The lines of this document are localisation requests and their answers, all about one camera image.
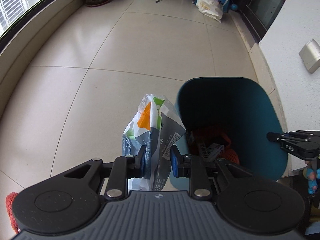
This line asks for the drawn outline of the teal plastic trash bin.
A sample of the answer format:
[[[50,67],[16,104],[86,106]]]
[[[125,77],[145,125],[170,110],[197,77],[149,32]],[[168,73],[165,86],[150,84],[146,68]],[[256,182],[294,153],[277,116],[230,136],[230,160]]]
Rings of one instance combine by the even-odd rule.
[[[199,144],[225,146],[222,133],[240,164],[221,158],[203,163],[212,188],[212,197],[249,196],[274,193],[282,196],[290,189],[278,183],[288,155],[268,141],[268,132],[281,133],[281,125],[266,92],[254,81],[242,77],[199,77],[187,81],[176,100],[186,132],[175,145],[181,155],[200,156]],[[180,191],[189,190],[188,178],[170,182]]]

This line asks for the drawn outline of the white snack wrapper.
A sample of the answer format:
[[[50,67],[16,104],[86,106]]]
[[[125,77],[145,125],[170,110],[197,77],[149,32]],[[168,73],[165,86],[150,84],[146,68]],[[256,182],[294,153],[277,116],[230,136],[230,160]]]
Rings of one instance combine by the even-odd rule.
[[[175,106],[164,96],[146,94],[123,133],[122,154],[137,155],[146,147],[143,175],[129,179],[128,189],[161,191],[171,171],[170,150],[185,134]]]

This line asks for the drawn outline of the white tote bag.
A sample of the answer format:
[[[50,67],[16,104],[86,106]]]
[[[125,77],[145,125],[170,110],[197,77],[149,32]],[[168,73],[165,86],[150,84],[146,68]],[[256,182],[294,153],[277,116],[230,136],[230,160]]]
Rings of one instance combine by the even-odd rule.
[[[202,14],[221,23],[223,6],[217,0],[196,0],[196,6]]]

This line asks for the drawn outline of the purple white biscuit package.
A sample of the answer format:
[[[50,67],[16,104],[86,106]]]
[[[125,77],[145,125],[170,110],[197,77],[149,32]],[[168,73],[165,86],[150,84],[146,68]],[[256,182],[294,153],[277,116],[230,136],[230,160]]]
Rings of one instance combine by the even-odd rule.
[[[204,162],[213,162],[216,157],[224,151],[224,146],[219,144],[211,144],[206,146],[205,144],[199,144],[199,154]]]

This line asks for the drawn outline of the red fuzzy slipper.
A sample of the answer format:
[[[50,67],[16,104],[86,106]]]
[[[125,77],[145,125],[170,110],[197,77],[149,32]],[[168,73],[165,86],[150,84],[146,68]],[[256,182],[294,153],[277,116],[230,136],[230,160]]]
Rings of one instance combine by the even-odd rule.
[[[5,206],[6,206],[7,214],[10,219],[10,225],[11,225],[14,233],[16,233],[16,234],[18,234],[20,232],[20,230],[19,230],[19,227],[17,225],[16,219],[13,214],[12,205],[13,205],[13,202],[14,202],[17,195],[18,195],[17,192],[12,192],[12,193],[8,194],[5,198]]]

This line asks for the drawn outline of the red mesh net bag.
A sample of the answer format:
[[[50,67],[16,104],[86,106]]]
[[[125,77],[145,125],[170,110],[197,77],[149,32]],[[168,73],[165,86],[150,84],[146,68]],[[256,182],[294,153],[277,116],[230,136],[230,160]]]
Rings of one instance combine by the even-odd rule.
[[[240,164],[239,157],[236,154],[236,152],[231,148],[231,140],[224,133],[222,133],[222,137],[225,140],[226,144],[223,152],[220,154],[220,157],[225,158],[230,162],[239,165]]]

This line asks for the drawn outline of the small blue ball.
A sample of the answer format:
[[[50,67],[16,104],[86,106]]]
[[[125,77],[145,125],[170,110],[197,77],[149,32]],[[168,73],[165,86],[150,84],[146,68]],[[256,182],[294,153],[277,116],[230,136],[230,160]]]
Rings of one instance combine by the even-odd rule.
[[[238,10],[238,6],[236,4],[232,4],[230,6],[230,8],[233,10],[233,11],[237,11]]]

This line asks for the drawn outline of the beige wall outlet cover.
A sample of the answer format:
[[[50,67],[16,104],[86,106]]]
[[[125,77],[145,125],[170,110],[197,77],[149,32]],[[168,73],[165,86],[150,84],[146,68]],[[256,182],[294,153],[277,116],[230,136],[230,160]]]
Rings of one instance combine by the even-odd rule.
[[[299,52],[306,70],[313,74],[319,68],[320,46],[314,39],[307,42]]]

